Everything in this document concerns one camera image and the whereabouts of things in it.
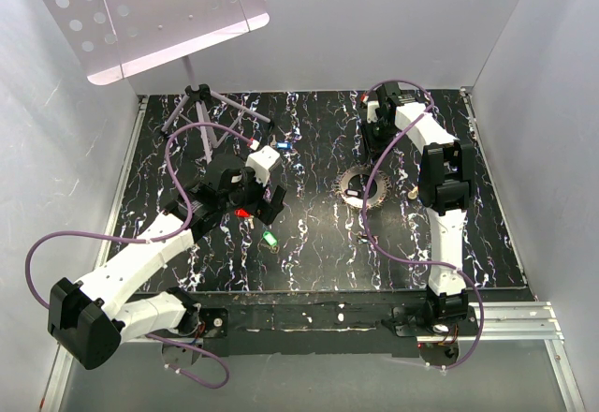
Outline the key with green tag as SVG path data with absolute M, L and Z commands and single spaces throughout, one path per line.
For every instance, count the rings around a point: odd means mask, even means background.
M 269 230 L 265 230 L 263 232 L 260 244 L 263 247 L 267 248 L 269 251 L 271 251 L 273 254 L 277 254 L 279 252 L 280 247 L 278 240 L 274 236 L 274 234 Z

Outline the key with red tag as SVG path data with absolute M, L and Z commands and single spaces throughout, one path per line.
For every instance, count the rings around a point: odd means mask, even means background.
M 252 214 L 248 213 L 247 211 L 245 211 L 244 209 L 236 210 L 235 215 L 239 219 L 243 219 L 247 223 L 249 229 L 253 229 L 255 227 L 254 216 Z

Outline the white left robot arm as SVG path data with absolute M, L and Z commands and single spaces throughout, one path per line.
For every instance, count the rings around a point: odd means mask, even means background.
M 85 369 L 105 363 L 125 341 L 152 331 L 187 337 L 200 326 L 200 305 L 178 287 L 149 299 L 131 296 L 174 257 L 217 228 L 223 216 L 244 210 L 270 225 L 284 208 L 285 189 L 265 195 L 280 164 L 271 147 L 246 159 L 216 156 L 205 175 L 188 185 L 146 229 L 155 243 L 129 244 L 102 267 L 76 282 L 66 278 L 51 289 L 49 332 Z

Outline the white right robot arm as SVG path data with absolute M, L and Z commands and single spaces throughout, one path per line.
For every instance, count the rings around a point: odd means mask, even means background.
M 367 111 L 361 126 L 366 155 L 380 163 L 397 135 L 420 152 L 417 197 L 426 208 L 431 229 L 431 258 L 426 300 L 416 319 L 434 334 L 445 334 L 468 313 L 463 267 L 463 232 L 474 196 L 475 149 L 450 134 L 434 118 L 433 100 L 404 91 L 397 81 L 381 82 L 364 93 Z

